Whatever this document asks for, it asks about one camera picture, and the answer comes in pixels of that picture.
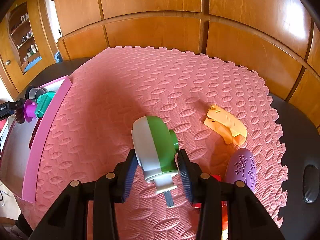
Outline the black clear cylindrical container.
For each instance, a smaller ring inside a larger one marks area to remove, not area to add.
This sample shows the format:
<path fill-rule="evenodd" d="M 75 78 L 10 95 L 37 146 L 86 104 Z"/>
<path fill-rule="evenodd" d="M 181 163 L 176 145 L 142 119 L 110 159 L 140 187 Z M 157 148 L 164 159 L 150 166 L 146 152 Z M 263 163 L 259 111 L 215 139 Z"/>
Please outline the black clear cylindrical container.
<path fill-rule="evenodd" d="M 37 100 L 42 94 L 47 91 L 44 88 L 29 86 L 25 91 L 25 98 L 30 100 Z"/>

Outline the red glossy lipstick case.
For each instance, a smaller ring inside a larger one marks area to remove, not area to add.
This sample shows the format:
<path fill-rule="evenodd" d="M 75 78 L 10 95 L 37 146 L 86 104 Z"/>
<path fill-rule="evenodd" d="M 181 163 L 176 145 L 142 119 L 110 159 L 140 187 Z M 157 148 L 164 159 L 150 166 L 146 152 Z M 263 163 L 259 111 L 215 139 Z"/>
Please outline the red glossy lipstick case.
<path fill-rule="evenodd" d="M 32 144 L 33 144 L 33 141 L 34 141 L 34 139 L 35 139 L 35 135 L 36 135 L 36 133 L 37 133 L 37 130 L 38 130 L 38 128 L 39 128 L 39 125 L 40 125 L 40 123 L 39 123 L 39 121 L 36 123 L 36 125 L 35 125 L 35 127 L 34 127 L 34 129 L 33 129 L 33 132 L 32 132 L 32 134 L 31 134 L 31 137 L 30 137 L 30 141 L 29 141 L 29 149 L 31 149 L 31 147 L 32 147 Z"/>

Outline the orange plastic clip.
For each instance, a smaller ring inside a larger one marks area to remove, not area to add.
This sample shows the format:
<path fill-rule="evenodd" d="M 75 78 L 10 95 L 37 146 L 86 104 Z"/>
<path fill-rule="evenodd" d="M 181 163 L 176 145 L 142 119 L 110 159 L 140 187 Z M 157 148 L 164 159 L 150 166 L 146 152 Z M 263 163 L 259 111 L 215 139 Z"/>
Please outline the orange plastic clip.
<path fill-rule="evenodd" d="M 247 139 L 247 129 L 244 124 L 217 105 L 211 105 L 204 124 L 219 134 L 227 145 L 241 146 Z"/>

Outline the wooden cabinet with shelves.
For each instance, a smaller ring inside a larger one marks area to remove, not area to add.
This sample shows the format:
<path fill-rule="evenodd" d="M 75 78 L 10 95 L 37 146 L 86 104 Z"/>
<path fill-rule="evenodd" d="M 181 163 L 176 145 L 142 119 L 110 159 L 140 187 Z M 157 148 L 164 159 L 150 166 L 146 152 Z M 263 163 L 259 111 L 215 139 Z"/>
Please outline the wooden cabinet with shelves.
<path fill-rule="evenodd" d="M 10 0 L 1 18 L 1 81 L 14 99 L 48 66 L 56 42 L 46 0 Z"/>

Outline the green white round gadget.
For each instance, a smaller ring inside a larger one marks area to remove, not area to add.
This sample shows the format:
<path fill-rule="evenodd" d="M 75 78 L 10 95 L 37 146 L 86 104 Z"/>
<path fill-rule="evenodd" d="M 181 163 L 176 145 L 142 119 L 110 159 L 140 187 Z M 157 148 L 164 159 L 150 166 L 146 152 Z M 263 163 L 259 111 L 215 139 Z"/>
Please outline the green white round gadget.
<path fill-rule="evenodd" d="M 173 207 L 171 191 L 177 188 L 173 177 L 178 174 L 175 155 L 179 151 L 175 132 L 160 117 L 143 116 L 133 123 L 131 135 L 144 180 L 154 183 L 156 194 L 163 194 L 167 207 Z"/>

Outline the pink white cardboard box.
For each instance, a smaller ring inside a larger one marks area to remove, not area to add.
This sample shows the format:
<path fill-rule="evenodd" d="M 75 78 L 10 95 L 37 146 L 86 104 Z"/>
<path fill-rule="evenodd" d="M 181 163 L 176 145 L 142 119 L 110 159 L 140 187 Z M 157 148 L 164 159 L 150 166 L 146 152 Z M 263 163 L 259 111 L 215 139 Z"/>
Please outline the pink white cardboard box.
<path fill-rule="evenodd" d="M 57 110 L 72 86 L 68 76 L 40 86 L 54 96 L 43 117 L 35 115 L 37 103 L 33 96 L 23 105 L 24 123 L 14 121 L 9 128 L 1 152 L 1 181 L 18 198 L 30 203 L 36 199 L 40 159 Z"/>

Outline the pink foam puzzle mat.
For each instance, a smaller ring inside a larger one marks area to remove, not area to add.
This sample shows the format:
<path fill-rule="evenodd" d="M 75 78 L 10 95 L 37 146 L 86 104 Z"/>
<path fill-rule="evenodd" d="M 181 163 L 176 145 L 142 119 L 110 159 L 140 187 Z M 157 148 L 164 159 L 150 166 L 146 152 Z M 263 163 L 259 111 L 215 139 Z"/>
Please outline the pink foam puzzle mat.
<path fill-rule="evenodd" d="M 180 148 L 201 170 L 224 176 L 236 150 L 204 124 L 217 105 L 247 129 L 243 147 L 257 168 L 254 189 L 277 226 L 286 205 L 285 145 L 272 97 L 257 72 L 206 55 L 164 48 L 107 48 L 71 75 L 44 144 L 35 203 L 18 205 L 32 229 L 73 180 L 94 181 L 126 159 L 133 147 L 133 123 L 160 117 L 177 135 Z"/>

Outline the magenta plastic funnel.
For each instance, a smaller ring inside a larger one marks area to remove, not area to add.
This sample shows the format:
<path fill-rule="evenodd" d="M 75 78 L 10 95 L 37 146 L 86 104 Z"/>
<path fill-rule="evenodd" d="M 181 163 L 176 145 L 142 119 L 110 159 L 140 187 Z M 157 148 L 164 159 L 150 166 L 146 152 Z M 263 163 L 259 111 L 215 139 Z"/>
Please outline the magenta plastic funnel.
<path fill-rule="evenodd" d="M 34 100 L 27 99 L 23 106 L 23 116 L 26 122 L 31 122 L 36 118 L 37 103 Z"/>

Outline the dark brown ridged piece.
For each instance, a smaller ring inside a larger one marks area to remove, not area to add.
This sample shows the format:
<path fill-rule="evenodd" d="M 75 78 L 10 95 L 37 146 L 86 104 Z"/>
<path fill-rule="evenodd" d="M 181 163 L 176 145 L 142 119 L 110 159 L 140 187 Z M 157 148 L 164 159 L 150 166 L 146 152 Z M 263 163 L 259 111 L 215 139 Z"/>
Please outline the dark brown ridged piece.
<path fill-rule="evenodd" d="M 25 121 L 23 108 L 24 108 L 25 99 L 20 99 L 15 102 L 15 120 L 22 124 Z"/>

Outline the teal plastic funnel piece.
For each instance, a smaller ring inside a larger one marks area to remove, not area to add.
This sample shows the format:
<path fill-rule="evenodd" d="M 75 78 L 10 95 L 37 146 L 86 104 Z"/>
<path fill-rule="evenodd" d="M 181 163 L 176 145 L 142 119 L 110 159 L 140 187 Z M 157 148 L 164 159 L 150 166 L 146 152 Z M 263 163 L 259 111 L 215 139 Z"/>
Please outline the teal plastic funnel piece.
<path fill-rule="evenodd" d="M 38 97 L 36 101 L 37 107 L 35 111 L 35 115 L 37 118 L 42 118 L 44 116 L 55 94 L 56 94 L 55 92 L 46 92 Z"/>

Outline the purple embossed oval case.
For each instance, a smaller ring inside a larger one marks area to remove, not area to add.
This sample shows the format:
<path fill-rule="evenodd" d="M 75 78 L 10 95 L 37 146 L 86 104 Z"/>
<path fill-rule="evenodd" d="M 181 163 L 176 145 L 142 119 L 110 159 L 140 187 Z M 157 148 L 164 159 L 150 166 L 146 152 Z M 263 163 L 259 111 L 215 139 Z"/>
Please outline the purple embossed oval case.
<path fill-rule="evenodd" d="M 231 156 L 225 174 L 225 182 L 234 184 L 243 181 L 252 191 L 255 189 L 257 170 L 253 154 L 246 148 L 239 148 Z"/>

